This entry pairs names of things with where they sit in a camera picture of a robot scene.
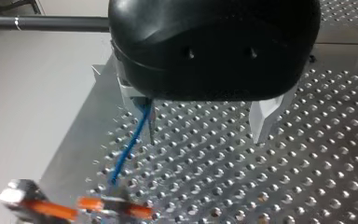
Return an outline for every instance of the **mounting hole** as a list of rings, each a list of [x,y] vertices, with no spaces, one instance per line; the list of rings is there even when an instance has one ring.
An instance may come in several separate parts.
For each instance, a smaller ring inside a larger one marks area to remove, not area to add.
[[[211,216],[212,217],[220,217],[222,215],[222,211],[219,208],[214,208],[211,211]]]
[[[245,58],[249,58],[249,59],[257,58],[257,53],[252,48],[245,48],[243,50],[243,55],[245,56]]]
[[[189,46],[183,47],[181,54],[184,58],[189,60],[194,59],[195,57],[194,50]]]

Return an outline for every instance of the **perforated metal table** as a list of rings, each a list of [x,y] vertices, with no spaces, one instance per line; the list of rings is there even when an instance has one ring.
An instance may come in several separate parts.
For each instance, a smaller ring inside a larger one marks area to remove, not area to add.
[[[322,6],[317,61],[265,144],[248,102],[156,102],[157,143],[138,144],[119,180],[152,223],[358,223],[358,0]],[[44,174],[52,201],[105,190],[136,123],[116,80],[106,66]]]

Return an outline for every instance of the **blue cable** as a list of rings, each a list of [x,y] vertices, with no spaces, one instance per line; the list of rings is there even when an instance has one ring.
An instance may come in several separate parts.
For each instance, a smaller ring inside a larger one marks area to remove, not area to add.
[[[141,121],[138,123],[138,126],[136,127],[135,133],[132,135],[132,139],[130,140],[127,147],[124,149],[124,151],[121,153],[120,158],[118,158],[118,161],[116,163],[115,170],[113,171],[111,177],[109,178],[108,184],[113,184],[114,186],[117,183],[117,177],[121,172],[121,169],[124,166],[124,162],[126,161],[126,158],[128,155],[130,155],[132,148],[136,144],[136,140],[139,138],[139,135],[141,135],[142,129],[145,126],[145,122],[150,116],[151,112],[151,105],[147,105],[144,109],[144,115],[142,116]]]

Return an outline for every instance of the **black plastic cover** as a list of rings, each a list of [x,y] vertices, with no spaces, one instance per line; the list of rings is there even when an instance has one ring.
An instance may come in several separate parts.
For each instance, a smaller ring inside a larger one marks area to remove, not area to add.
[[[151,98],[263,100],[290,90],[319,31],[317,0],[111,0],[126,78]]]

